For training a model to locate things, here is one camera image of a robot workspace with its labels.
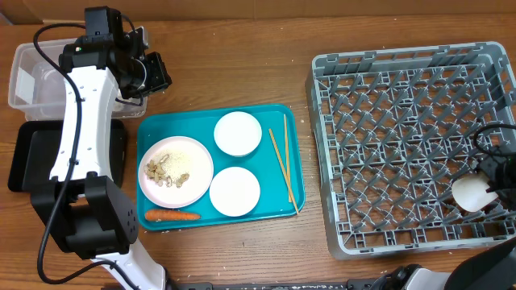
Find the small white cup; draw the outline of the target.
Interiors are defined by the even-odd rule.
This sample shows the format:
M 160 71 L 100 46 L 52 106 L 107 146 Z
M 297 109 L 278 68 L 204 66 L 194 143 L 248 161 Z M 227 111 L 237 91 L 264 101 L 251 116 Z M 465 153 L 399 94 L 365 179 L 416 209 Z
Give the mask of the small white cup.
M 489 178 L 484 173 L 470 173 L 452 183 L 451 194 L 460 208 L 475 213 L 498 198 L 488 189 Z

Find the white round plate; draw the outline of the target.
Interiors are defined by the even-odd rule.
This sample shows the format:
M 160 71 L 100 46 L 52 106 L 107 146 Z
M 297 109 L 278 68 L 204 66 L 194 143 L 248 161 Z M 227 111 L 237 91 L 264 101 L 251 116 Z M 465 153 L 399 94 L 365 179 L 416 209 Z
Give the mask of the white round plate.
M 189 180 L 181 188 L 160 187 L 144 174 L 144 166 L 154 156 L 173 153 L 189 161 Z M 181 208 L 199 200 L 210 187 L 214 163 L 208 150 L 197 140 L 185 136 L 162 139 L 152 145 L 140 158 L 138 167 L 139 189 L 155 205 L 164 208 Z

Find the white bowl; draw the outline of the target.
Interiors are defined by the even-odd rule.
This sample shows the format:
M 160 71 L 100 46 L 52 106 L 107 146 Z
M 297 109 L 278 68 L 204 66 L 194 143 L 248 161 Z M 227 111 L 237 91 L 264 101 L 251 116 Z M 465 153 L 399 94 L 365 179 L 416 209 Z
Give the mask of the white bowl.
M 214 127 L 214 141 L 224 153 L 243 157 L 251 154 L 260 144 L 262 129 L 258 120 L 243 111 L 223 115 Z

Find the wooden chopstick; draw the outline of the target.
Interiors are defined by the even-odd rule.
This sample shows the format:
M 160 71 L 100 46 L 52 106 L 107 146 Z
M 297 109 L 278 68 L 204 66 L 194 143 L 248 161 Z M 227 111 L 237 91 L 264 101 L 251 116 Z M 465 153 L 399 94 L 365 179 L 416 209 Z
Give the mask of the wooden chopstick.
M 273 144 L 274 151 L 275 151 L 276 156 L 277 156 L 278 163 L 279 163 L 280 168 L 281 168 L 281 172 L 282 172 L 282 175 L 283 175 L 283 178 L 284 178 L 284 181 L 285 181 L 285 185 L 286 185 L 287 190 L 288 190 L 289 197 L 292 200 L 293 207 L 295 209 L 296 215 L 299 215 L 298 205 L 297 205 L 297 202 L 296 202 L 295 197 L 293 195 L 291 184 L 290 184 L 287 172 L 285 170 L 285 166 L 283 164 L 283 161 L 282 161 L 282 158 L 281 158 L 281 153 L 279 152 L 279 148 L 277 146 L 277 142 L 275 140 L 275 137 L 274 137 L 274 134 L 273 134 L 273 130 L 271 128 L 269 128 L 268 132 L 269 132 L 269 136 L 270 136 L 270 139 L 272 141 L 272 144 Z
M 285 170 L 287 176 L 287 184 L 290 186 L 290 164 L 289 164 L 289 133 L 286 114 L 284 114 L 284 140 L 285 140 Z

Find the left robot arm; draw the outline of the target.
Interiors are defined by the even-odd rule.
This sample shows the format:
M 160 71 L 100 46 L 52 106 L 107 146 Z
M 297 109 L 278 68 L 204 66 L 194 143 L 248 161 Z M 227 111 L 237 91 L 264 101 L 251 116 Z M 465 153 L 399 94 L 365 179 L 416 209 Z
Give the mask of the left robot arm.
M 173 289 L 168 271 L 138 238 L 135 204 L 114 182 L 110 131 L 118 97 L 143 100 L 171 78 L 148 51 L 144 29 L 124 31 L 127 16 L 108 6 L 85 10 L 85 34 L 64 47 L 54 69 L 66 101 L 60 146 L 48 180 L 31 191 L 44 242 L 104 267 L 125 289 Z

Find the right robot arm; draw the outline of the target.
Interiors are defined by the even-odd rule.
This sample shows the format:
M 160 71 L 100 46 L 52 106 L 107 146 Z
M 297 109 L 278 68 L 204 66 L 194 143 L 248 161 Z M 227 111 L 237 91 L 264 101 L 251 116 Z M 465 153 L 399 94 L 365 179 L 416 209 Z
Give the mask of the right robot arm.
M 452 185 L 452 196 L 468 211 L 487 204 L 495 194 L 515 209 L 515 156 L 489 155 L 476 173 Z M 512 238 L 462 262 L 451 273 L 431 271 L 411 264 L 377 279 L 371 289 L 510 289 L 515 285 L 515 240 Z

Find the grey dishwasher rack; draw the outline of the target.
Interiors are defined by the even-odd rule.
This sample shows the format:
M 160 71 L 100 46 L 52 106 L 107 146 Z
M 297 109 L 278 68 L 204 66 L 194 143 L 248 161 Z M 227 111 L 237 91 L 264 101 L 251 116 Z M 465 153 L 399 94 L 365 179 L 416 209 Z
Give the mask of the grey dishwasher rack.
M 487 150 L 515 150 L 515 78 L 499 43 L 319 55 L 306 95 L 335 258 L 515 235 L 515 212 L 501 201 L 470 213 L 452 197 Z

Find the peanut shells food scraps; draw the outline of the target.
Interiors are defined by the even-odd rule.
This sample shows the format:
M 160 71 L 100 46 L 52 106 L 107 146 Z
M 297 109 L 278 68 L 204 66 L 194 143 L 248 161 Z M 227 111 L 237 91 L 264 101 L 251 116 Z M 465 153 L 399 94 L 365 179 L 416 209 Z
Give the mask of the peanut shells food scraps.
M 181 188 L 189 180 L 189 161 L 182 155 L 162 153 L 144 166 L 144 174 L 160 187 Z

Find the clear plastic bin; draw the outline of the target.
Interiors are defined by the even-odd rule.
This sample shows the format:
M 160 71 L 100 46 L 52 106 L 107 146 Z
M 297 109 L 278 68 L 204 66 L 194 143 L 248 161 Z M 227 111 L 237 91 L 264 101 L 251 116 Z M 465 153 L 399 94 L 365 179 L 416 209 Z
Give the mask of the clear plastic bin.
M 52 61 L 58 62 L 66 44 L 76 39 L 39 42 Z M 33 43 L 20 44 L 10 72 L 8 104 L 25 113 L 27 121 L 62 120 L 65 114 L 65 79 L 36 51 Z M 142 106 L 114 103 L 112 118 L 138 118 L 145 114 Z

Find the black plastic tray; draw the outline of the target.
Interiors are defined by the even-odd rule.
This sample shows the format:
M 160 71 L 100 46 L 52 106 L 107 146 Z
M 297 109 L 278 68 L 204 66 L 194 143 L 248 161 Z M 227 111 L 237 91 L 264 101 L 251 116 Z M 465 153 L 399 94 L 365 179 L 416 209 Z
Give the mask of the black plastic tray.
M 7 182 L 10 191 L 27 192 L 49 180 L 60 146 L 62 126 L 61 120 L 30 121 L 19 128 Z M 110 170 L 118 186 L 123 184 L 126 148 L 126 127 L 114 119 L 110 130 Z

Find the orange carrot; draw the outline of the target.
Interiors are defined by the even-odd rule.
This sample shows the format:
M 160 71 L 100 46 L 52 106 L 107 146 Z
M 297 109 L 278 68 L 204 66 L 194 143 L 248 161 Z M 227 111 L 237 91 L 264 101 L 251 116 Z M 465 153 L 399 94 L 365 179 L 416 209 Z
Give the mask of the orange carrot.
M 144 215 L 150 222 L 170 222 L 170 221 L 196 221 L 201 218 L 200 214 L 181 212 L 169 209 L 151 209 Z

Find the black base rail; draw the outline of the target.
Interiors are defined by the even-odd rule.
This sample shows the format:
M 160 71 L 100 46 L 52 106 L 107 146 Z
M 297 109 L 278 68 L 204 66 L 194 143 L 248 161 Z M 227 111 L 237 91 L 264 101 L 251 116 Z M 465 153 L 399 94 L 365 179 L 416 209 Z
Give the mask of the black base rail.
M 212 284 L 177 283 L 179 290 L 361 290 L 370 289 L 375 279 L 350 279 L 344 282 Z

